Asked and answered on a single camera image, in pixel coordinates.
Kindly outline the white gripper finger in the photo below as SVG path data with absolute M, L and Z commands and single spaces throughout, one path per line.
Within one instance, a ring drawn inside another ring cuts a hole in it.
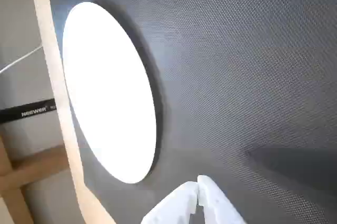
M 246 223 L 235 206 L 208 176 L 197 177 L 199 205 L 203 207 L 205 223 Z
M 185 182 L 151 209 L 141 223 L 189 223 L 190 216 L 196 212 L 197 201 L 197 182 Z

